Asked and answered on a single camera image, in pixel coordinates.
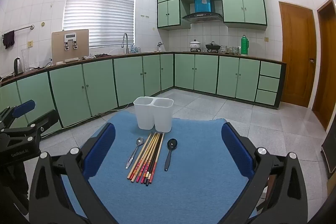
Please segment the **spoon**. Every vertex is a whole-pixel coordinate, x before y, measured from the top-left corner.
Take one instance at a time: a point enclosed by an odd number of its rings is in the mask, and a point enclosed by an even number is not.
[[[139,146],[142,145],[142,144],[143,144],[143,138],[142,138],[142,137],[139,137],[139,138],[137,139],[137,141],[136,141],[136,149],[134,150],[134,152],[132,153],[132,155],[131,155],[130,158],[128,159],[128,162],[127,162],[127,164],[126,164],[126,169],[129,168],[129,166],[131,165],[132,160],[133,160],[135,154],[137,153],[137,150],[138,150]]]
[[[166,163],[165,163],[165,171],[168,170],[169,165],[170,165],[170,157],[171,157],[171,152],[172,150],[174,150],[177,146],[177,140],[176,139],[170,139],[167,143],[168,149],[169,149],[169,153],[166,159]]]

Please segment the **window blind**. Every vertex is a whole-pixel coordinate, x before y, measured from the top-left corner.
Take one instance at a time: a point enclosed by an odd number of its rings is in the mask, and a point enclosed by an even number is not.
[[[134,44],[134,0],[66,0],[63,29],[89,29],[89,47]]]

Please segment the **bundle of chopsticks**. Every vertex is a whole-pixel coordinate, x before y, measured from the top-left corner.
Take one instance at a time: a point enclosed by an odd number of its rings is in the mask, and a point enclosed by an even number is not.
[[[153,136],[150,133],[148,135],[127,179],[131,180],[131,182],[134,182],[135,179],[136,182],[141,180],[140,183],[146,186],[152,183],[164,135],[164,133],[154,133]]]

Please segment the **black spoon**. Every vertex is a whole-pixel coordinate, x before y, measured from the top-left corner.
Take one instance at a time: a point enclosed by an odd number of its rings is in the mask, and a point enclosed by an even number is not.
[[[165,163],[165,171],[168,170],[169,165],[170,165],[170,157],[171,157],[171,151],[174,150],[177,146],[177,140],[176,139],[170,139],[167,143],[168,149],[169,149],[169,153],[166,159],[166,163]]]

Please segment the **brown countertop edge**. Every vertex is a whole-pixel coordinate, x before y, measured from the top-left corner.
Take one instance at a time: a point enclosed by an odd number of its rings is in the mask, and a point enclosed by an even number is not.
[[[32,70],[30,72],[23,73],[21,75],[12,77],[8,80],[4,80],[1,82],[1,86],[13,83],[15,81],[24,79],[29,76],[37,75],[46,71],[52,71],[55,69],[60,69],[60,68],[65,68],[69,66],[74,66],[74,65],[80,65],[80,64],[85,64],[85,63],[91,63],[91,62],[96,62],[96,61],[102,61],[102,60],[110,60],[110,59],[117,59],[117,58],[125,58],[125,57],[136,57],[136,56],[146,56],[146,55],[155,55],[155,54],[203,54],[203,55],[216,55],[216,56],[229,56],[229,57],[238,57],[238,58],[246,58],[246,59],[252,59],[252,60],[260,60],[260,61],[266,61],[266,62],[271,62],[271,63],[277,63],[277,64],[286,64],[281,61],[276,61],[276,60],[269,60],[265,58],[257,58],[257,57],[252,57],[252,56],[245,56],[245,55],[233,55],[233,54],[221,54],[221,53],[215,53],[215,52],[140,52],[140,53],[131,53],[131,54],[120,54],[120,55],[111,55],[111,56],[106,56],[106,57],[98,57],[98,58],[91,58],[91,59],[85,59],[85,60],[78,60],[78,61],[73,61],[73,62],[68,62],[68,63],[63,63],[60,65],[53,65],[49,66],[46,68],[41,68],[41,69],[36,69]]]

